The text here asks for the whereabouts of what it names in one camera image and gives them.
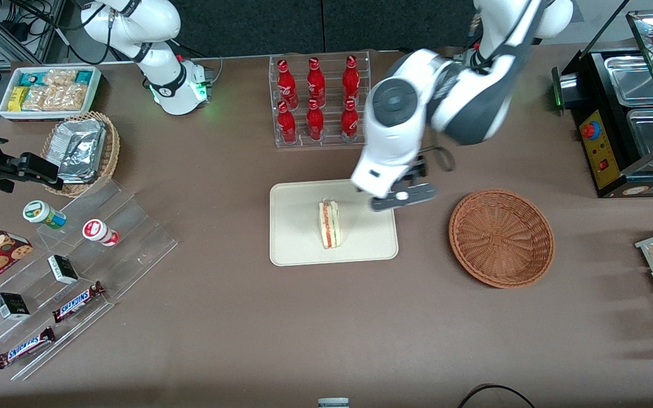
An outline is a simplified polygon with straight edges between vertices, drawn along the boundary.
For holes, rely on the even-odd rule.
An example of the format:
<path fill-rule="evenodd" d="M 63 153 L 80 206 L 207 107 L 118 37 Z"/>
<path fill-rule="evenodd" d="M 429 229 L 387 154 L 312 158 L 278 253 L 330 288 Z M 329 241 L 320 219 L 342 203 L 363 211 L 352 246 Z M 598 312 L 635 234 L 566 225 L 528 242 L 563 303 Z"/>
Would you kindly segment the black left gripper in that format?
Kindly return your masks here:
<path fill-rule="evenodd" d="M 392 185 L 394 188 L 412 188 L 427 176 L 427 160 L 417 158 L 412 166 Z"/>

